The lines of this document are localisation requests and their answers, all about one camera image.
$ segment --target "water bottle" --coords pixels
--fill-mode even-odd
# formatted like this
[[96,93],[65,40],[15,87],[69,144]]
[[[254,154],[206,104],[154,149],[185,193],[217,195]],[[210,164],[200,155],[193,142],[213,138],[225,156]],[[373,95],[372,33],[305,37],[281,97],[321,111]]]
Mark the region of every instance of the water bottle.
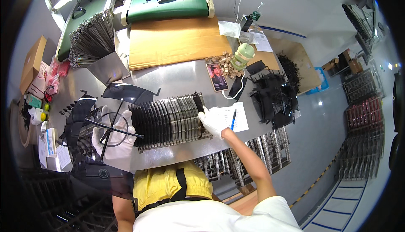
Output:
[[255,31],[257,31],[257,28],[258,28],[257,21],[259,20],[260,16],[262,15],[264,5],[265,5],[265,3],[261,2],[259,7],[257,7],[257,9],[251,15],[251,17],[253,19],[252,25],[254,26]]

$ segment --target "white wire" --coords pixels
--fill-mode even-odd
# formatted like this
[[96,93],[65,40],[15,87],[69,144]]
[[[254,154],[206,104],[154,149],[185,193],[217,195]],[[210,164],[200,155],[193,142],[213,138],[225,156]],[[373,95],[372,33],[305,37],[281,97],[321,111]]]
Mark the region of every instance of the white wire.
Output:
[[245,75],[246,75],[246,72],[245,72],[245,69],[243,69],[243,76],[242,76],[242,79],[241,79],[242,87],[241,87],[240,90],[236,93],[236,95],[233,96],[233,98],[228,98],[228,97],[226,97],[226,96],[225,96],[225,91],[221,91],[221,93],[222,93],[222,95],[224,96],[224,98],[226,98],[226,99],[234,99],[234,98],[236,98],[236,96],[237,96],[237,95],[240,93],[240,91],[243,89],[243,78],[245,77]]
[[238,4],[238,14],[236,15],[236,21],[235,21],[235,23],[238,22],[240,2],[242,2],[242,0],[239,0],[239,4]]

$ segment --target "white shirt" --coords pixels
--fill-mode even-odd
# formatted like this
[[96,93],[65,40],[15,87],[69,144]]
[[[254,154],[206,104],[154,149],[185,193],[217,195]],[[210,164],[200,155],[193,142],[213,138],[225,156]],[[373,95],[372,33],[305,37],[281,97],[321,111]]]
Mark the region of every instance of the white shirt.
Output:
[[302,231],[286,200],[261,201],[251,216],[214,200],[176,201],[149,209],[135,220],[133,231]]

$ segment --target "blue plastic bin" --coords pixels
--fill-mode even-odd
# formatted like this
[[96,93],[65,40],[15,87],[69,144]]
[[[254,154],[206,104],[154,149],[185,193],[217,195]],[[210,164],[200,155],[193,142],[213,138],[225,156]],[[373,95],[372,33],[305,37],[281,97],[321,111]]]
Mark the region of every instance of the blue plastic bin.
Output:
[[322,75],[324,76],[325,80],[322,82],[321,84],[321,89],[319,89],[318,87],[313,88],[310,91],[307,91],[305,94],[309,95],[309,94],[313,94],[313,93],[317,93],[317,92],[323,92],[324,90],[329,88],[329,84],[328,84],[328,80],[327,77],[325,76],[324,70],[321,67],[314,67],[315,71],[317,70],[321,70]]

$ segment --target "green conveyor belt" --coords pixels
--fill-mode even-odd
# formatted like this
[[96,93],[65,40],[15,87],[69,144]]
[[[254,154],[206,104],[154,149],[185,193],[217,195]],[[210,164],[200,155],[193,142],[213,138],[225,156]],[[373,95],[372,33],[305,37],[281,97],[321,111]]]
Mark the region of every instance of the green conveyor belt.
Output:
[[86,9],[86,13],[78,17],[76,19],[72,19],[72,17],[68,17],[68,23],[66,25],[66,29],[63,34],[63,39],[60,44],[60,49],[58,51],[58,60],[61,62],[69,56],[70,51],[70,38],[69,34],[78,28],[80,23],[82,23],[85,19],[91,18],[94,14],[102,12],[104,10],[104,6],[107,0],[92,0],[91,2],[85,2],[82,7]]
[[131,0],[127,21],[173,17],[208,17],[206,0]]

